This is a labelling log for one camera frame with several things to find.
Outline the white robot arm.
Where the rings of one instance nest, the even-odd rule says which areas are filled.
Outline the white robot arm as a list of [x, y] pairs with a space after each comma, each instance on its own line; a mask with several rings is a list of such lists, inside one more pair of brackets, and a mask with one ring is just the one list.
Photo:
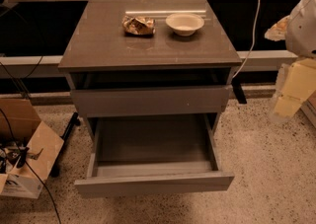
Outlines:
[[300, 0], [265, 38], [284, 39], [286, 49], [297, 56], [290, 65], [281, 65], [270, 103], [270, 121], [285, 123], [316, 91], [316, 0]]

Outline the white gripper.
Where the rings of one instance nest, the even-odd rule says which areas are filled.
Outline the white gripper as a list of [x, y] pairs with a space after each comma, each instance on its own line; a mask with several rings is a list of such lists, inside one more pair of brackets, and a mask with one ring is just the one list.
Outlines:
[[268, 118], [273, 123], [285, 123], [316, 91], [316, 61], [305, 58], [283, 64], [276, 76], [276, 91], [270, 100]]

